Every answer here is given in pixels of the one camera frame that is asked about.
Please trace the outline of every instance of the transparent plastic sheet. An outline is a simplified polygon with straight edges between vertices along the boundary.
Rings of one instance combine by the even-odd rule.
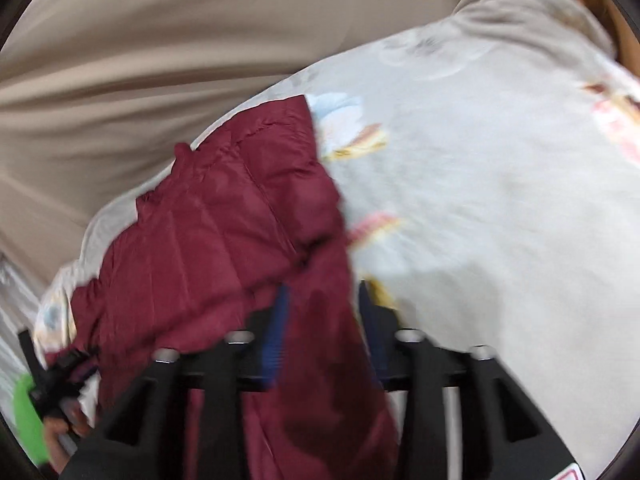
[[[0,410],[14,433],[15,381],[27,373],[17,333],[33,327],[41,292],[0,254]]]

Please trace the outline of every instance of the maroon puffer jacket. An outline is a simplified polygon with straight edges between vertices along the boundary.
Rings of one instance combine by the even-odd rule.
[[[74,346],[100,347],[99,403],[153,350],[201,351],[290,289],[276,386],[244,398],[252,478],[384,479],[396,432],[350,305],[339,196],[302,96],[235,115],[137,202],[138,222],[76,289]]]

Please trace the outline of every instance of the hand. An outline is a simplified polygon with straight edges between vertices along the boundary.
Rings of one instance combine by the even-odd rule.
[[[91,431],[91,426],[87,422],[86,415],[82,412],[80,403],[75,401],[67,410],[69,421],[73,424],[72,429],[79,436],[87,436]],[[61,418],[46,416],[43,420],[42,430],[44,443],[49,451],[51,467],[60,474],[69,462],[70,456],[60,446],[58,436],[69,432],[69,425]]]

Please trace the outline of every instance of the white sticker with red border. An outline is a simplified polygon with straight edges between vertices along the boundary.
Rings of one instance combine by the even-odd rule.
[[[564,469],[564,471],[558,473],[551,480],[584,480],[584,477],[578,465],[574,463]]]

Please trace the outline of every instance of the green object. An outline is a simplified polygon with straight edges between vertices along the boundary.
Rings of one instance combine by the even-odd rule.
[[[31,461],[39,466],[49,461],[47,447],[42,437],[42,421],[29,400],[29,390],[33,388],[33,379],[23,375],[15,383],[14,415],[18,439]]]

